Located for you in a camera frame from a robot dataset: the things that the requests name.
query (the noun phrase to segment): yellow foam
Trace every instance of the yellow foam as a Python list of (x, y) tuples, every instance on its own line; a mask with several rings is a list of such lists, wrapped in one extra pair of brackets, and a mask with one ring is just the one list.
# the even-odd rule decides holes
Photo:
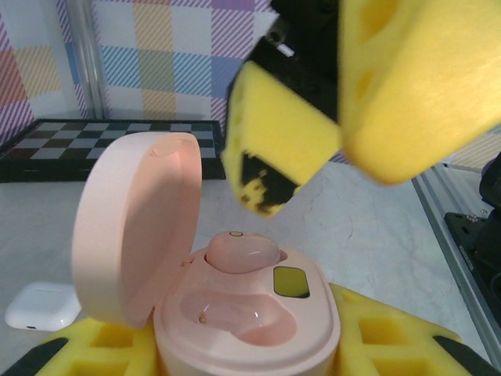
[[(341, 318), (341, 340), (329, 376), (470, 376), (433, 339), (441, 335), (460, 341), (457, 334), (347, 288), (330, 286)], [(60, 337), (69, 342), (37, 376), (166, 374), (159, 365), (152, 324), (133, 330), (85, 319), (46, 341)]]
[(341, 318), (334, 376), (470, 376), (434, 339), (438, 325), (331, 284)]
[(160, 376), (153, 325), (142, 330), (78, 321), (48, 337), (68, 343), (37, 376)]
[(243, 155), (258, 157), (298, 185), (294, 193), (341, 148), (341, 132), (326, 115), (282, 85), (256, 63), (246, 62), (229, 98), (222, 162), (238, 201), (253, 212), (266, 190), (261, 177), (242, 183)]
[(341, 3), (344, 150), (401, 183), (501, 120), (501, 2)]

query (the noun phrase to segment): white table surface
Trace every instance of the white table surface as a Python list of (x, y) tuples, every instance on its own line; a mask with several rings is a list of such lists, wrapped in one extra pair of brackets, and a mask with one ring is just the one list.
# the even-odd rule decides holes
[[(71, 232), (83, 183), (0, 184), (0, 313), (25, 285), (71, 282)], [(381, 187), (329, 163), (273, 219), (233, 200), (227, 182), (204, 181), (194, 250), (216, 233), (250, 230), (311, 256), (327, 279), (443, 325), (487, 359), (412, 183)], [(45, 332), (0, 321), (0, 372)]]

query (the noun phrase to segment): pink earbud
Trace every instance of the pink earbud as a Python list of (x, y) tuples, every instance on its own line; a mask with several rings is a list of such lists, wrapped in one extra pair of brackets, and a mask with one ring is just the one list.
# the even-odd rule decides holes
[(223, 273), (249, 273), (279, 263), (280, 250), (273, 240), (258, 233), (231, 231), (212, 238), (206, 260)]

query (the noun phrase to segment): plaid backdrop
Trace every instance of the plaid backdrop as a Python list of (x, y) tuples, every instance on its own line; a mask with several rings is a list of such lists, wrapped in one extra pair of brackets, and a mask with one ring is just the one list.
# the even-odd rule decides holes
[[(111, 118), (222, 122), (227, 84), (276, 18), (269, 0), (78, 1), (91, 2)], [(33, 118), (87, 116), (65, 0), (0, 0), (0, 145)], [(445, 161), (481, 168), (500, 150), (498, 127)]]
[(225, 90), (276, 18), (267, 0), (94, 0), (112, 118), (222, 121)]
[(86, 116), (64, 0), (0, 0), (0, 145), (36, 117)]

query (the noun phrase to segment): black and white checkered board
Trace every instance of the black and white checkered board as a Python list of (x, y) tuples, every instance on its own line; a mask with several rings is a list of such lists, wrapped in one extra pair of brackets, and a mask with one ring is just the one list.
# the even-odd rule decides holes
[(0, 182), (81, 181), (115, 140), (137, 132), (188, 132), (200, 146), (204, 179), (224, 179), (216, 121), (39, 120), (0, 150)]

